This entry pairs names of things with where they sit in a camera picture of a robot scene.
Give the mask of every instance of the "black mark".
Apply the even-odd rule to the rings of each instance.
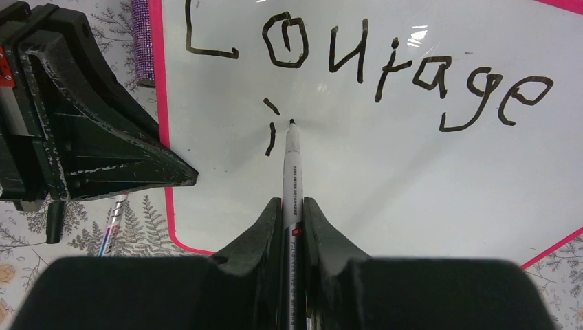
[[[408,67],[411,67],[411,65],[413,65],[413,61],[412,60],[408,60],[405,63],[399,64],[396,67],[393,67],[393,64],[395,63],[395,56],[397,53],[397,47],[399,47],[399,38],[394,38],[393,42],[390,44],[390,46],[393,48],[393,52],[390,54],[390,59],[388,60],[388,63],[385,67],[383,67],[383,73],[381,75],[381,78],[379,79],[379,86],[377,87],[377,93],[375,95],[375,102],[378,103],[381,101],[382,99],[382,89],[384,86],[384,83],[386,81],[386,77],[388,75],[389,72],[398,72],[401,71],[402,69],[406,69]]]
[[[190,5],[192,3],[192,0],[186,0],[186,5],[184,6],[184,12],[186,13],[186,50],[194,53],[194,54],[198,54],[198,55],[210,55],[210,56],[220,56],[220,57],[226,57],[226,58],[233,58],[233,59],[238,59],[239,58],[239,51],[236,48],[231,48],[232,53],[229,52],[223,52],[220,50],[212,50],[212,49],[200,49],[200,48],[194,48],[192,45],[192,38],[193,38],[193,23],[191,21],[190,18]]]
[[[336,57],[336,34],[338,33],[338,26],[332,29],[332,34],[330,36],[330,57],[328,60],[328,70],[330,72],[338,71],[344,64],[351,60],[356,54],[358,54],[358,70],[356,74],[356,81],[362,84],[362,67],[364,66],[364,52],[366,51],[366,39],[369,36],[369,20],[362,20],[362,36],[360,37],[360,42],[356,48],[348,53],[337,65],[334,65],[334,58]]]
[[[441,122],[439,123],[439,130],[442,132],[455,132],[455,131],[463,131],[464,129],[472,126],[484,110],[488,99],[490,98],[490,94],[498,87],[500,82],[502,81],[503,76],[501,74],[491,74],[490,71],[492,70],[491,67],[479,67],[472,71],[472,73],[467,77],[467,89],[469,89],[473,94],[482,98],[482,102],[480,102],[480,106],[474,114],[474,117],[467,122],[465,125],[456,126],[456,127],[446,127],[446,113],[444,112],[441,114]],[[486,75],[486,88],[484,91],[481,91],[474,85],[474,79],[478,74],[488,74]]]
[[[538,96],[534,100],[528,100],[519,91],[520,86],[522,86],[525,83],[543,83],[547,87],[544,89],[544,91],[542,91],[542,93],[538,94]],[[522,79],[521,81],[517,82],[516,84],[512,85],[512,87],[510,87],[510,89],[508,90],[508,93],[506,93],[506,95],[504,95],[504,98],[502,99],[502,102],[500,103],[500,107],[498,108],[498,118],[500,119],[500,121],[504,125],[509,125],[509,126],[516,125],[515,122],[508,120],[506,118],[506,116],[504,115],[504,108],[506,107],[506,104],[508,103],[508,100],[510,99],[510,97],[517,99],[520,103],[522,103],[524,105],[536,105],[537,103],[539,103],[542,100],[542,98],[544,98],[544,96],[547,93],[549,93],[549,91],[551,90],[551,87],[554,84],[555,83],[550,78],[540,77],[540,76],[530,76],[530,77],[526,77],[526,78]]]
[[[275,145],[275,124],[272,122],[269,124],[269,129],[271,129],[271,137],[269,138],[269,147],[267,148],[265,155],[270,156],[272,154],[272,149]]]
[[[433,62],[444,62],[445,64],[439,65],[439,68],[437,68],[437,72],[435,73],[435,77],[433,78],[433,82],[431,84],[428,84],[428,83],[422,81],[421,79],[419,79],[419,77],[423,73],[423,70],[425,69],[425,65],[427,63],[433,63]],[[451,56],[425,57],[421,61],[419,69],[417,70],[417,73],[413,77],[413,84],[417,85],[421,88],[427,89],[428,91],[434,89],[437,85],[439,85],[439,97],[445,98],[446,94],[448,93],[448,90],[446,89],[446,82],[445,82],[446,70],[451,66],[451,64],[452,64],[452,57]]]
[[[300,35],[302,36],[302,47],[303,52],[300,55],[300,58],[297,62],[282,62],[275,58],[275,53],[273,50],[272,42],[270,41],[269,36],[267,33],[269,32],[270,28],[275,24],[275,22],[283,21],[281,23],[281,34],[283,37],[283,43],[287,50],[291,50],[289,45],[289,37],[287,35],[287,28],[293,25],[297,25],[300,29]],[[308,45],[308,36],[306,33],[306,27],[304,26],[304,21],[298,17],[295,19],[291,18],[291,15],[288,12],[283,12],[281,14],[277,14],[272,16],[269,21],[263,26],[263,31],[261,32],[263,36],[263,40],[265,41],[265,45],[267,46],[267,50],[269,52],[269,58],[272,60],[272,63],[277,67],[291,67],[291,68],[299,68],[302,66],[306,58],[308,58],[309,54],[309,45]]]
[[[267,106],[268,106],[268,107],[269,107],[271,110],[273,110],[273,111],[274,111],[274,113],[275,113],[276,115],[278,115],[278,116],[279,116],[279,110],[277,109],[277,107],[276,107],[276,106],[275,106],[273,103],[271,103],[271,101],[270,101],[270,99],[269,99],[269,98],[264,98],[264,99],[263,99],[263,103],[265,103],[265,105],[267,105]]]

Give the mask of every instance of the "floral tablecloth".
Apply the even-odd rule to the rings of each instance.
[[[131,7],[129,0],[51,0],[84,12],[103,56],[118,81],[154,117],[153,89],[138,87],[134,75]],[[31,7],[46,4],[29,0]],[[44,243],[47,204],[38,213],[17,212],[11,203],[0,203],[0,330],[8,329],[26,294],[49,263],[62,256],[95,255],[104,234],[112,199],[69,202],[63,239]],[[175,256],[189,253],[168,237],[166,204],[162,189],[129,196],[118,243],[118,256]],[[557,329],[583,330],[583,236],[526,269],[546,302]]]

